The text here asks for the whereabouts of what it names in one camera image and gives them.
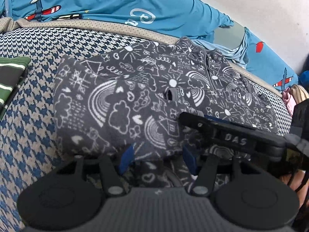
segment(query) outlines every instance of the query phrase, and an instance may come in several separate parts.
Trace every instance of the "beige fabric trim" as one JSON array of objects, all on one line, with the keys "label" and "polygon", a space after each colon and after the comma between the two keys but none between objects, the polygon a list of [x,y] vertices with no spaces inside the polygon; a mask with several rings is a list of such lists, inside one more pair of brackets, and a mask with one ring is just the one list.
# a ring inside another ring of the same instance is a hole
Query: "beige fabric trim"
[{"label": "beige fabric trim", "polygon": [[256,75],[253,75],[251,72],[246,71],[244,68],[232,63],[231,61],[229,61],[229,64],[231,65],[231,67],[233,67],[234,70],[236,70],[239,74],[243,75],[245,78],[262,86],[266,90],[272,92],[273,94],[282,99],[282,94],[279,91],[277,91],[274,87],[272,87],[270,84],[266,83],[264,80],[260,79]]},{"label": "beige fabric trim", "polygon": [[[0,33],[9,32],[9,31],[15,30],[20,27],[21,28],[61,27],[61,28],[76,28],[76,29],[84,29],[84,30],[94,30],[94,31],[100,31],[100,32],[108,32],[108,33],[138,37],[138,38],[143,38],[143,39],[157,41],[157,42],[166,43],[166,44],[175,44],[179,40],[179,38],[176,38],[176,37],[160,34],[157,32],[150,31],[150,30],[141,29],[141,28],[134,27],[131,25],[113,23],[113,22],[84,20],[84,19],[58,20],[58,21],[49,21],[49,22],[28,21],[24,18],[18,19],[17,21],[13,21],[12,18],[1,18],[0,19]],[[238,73],[240,73],[247,79],[262,86],[266,90],[269,90],[270,92],[277,95],[279,98],[282,98],[281,93],[279,93],[275,88],[267,84],[262,79],[256,77],[255,75],[233,64],[230,61],[229,63],[231,67],[233,67]]]}]

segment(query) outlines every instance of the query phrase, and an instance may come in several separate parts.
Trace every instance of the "hoodie zipper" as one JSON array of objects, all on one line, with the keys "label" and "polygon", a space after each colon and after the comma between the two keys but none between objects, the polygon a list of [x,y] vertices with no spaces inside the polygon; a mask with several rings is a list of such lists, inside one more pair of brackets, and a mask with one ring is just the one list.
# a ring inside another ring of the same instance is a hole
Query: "hoodie zipper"
[{"label": "hoodie zipper", "polygon": [[214,85],[214,81],[211,78],[209,67],[207,65],[208,55],[207,55],[206,49],[203,48],[203,52],[204,52],[204,68],[205,68],[205,71],[206,71],[206,77],[209,81],[209,86],[211,87],[211,90],[217,90],[215,85]]}]

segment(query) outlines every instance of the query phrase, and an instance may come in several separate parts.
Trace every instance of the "ribbed gray surface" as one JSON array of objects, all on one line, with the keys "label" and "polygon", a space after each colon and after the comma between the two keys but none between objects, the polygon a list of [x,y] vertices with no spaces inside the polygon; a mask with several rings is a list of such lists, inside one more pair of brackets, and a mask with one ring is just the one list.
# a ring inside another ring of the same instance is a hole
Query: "ribbed gray surface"
[{"label": "ribbed gray surface", "polygon": [[[89,223],[70,232],[245,232],[217,214],[206,198],[183,188],[133,188],[129,195],[109,199]],[[288,227],[272,231],[292,232]],[[24,232],[38,232],[25,228]]]}]

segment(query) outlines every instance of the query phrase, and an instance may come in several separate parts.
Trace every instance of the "white wall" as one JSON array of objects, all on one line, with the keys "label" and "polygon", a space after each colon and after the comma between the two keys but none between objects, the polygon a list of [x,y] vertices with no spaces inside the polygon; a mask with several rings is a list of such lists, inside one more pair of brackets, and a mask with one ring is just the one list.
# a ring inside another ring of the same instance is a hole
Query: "white wall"
[{"label": "white wall", "polygon": [[309,0],[202,0],[248,27],[295,72],[309,54]]}]

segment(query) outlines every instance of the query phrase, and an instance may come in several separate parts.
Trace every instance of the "pink fabric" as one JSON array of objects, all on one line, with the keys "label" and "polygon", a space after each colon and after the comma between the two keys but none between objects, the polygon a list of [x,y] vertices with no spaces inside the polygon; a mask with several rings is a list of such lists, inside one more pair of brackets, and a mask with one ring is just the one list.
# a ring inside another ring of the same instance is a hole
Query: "pink fabric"
[{"label": "pink fabric", "polygon": [[296,106],[296,102],[293,96],[289,93],[289,91],[290,91],[290,88],[288,87],[282,92],[282,100],[285,103],[289,114],[293,116],[294,107]]}]

